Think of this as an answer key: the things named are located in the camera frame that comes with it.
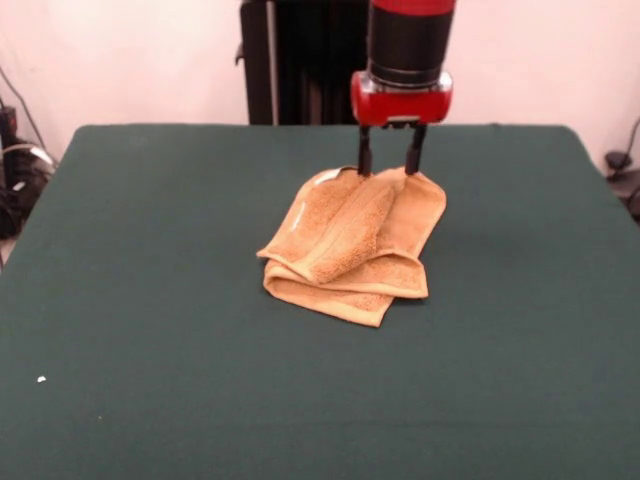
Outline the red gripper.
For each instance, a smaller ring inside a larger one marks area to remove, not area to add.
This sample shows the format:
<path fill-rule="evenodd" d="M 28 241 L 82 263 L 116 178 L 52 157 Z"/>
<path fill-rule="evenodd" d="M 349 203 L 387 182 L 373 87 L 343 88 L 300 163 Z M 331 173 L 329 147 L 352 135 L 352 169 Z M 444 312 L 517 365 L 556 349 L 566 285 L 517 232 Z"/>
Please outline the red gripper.
<path fill-rule="evenodd" d="M 442 122 L 448 115 L 453 95 L 453 78 L 442 72 L 438 80 L 426 89 L 394 89 L 376 83 L 366 71 L 351 78 L 351 106 L 359 125 L 358 174 L 369 176 L 372 169 L 370 127 L 389 124 L 417 124 L 409 144 L 405 174 L 419 172 L 428 126 Z"/>

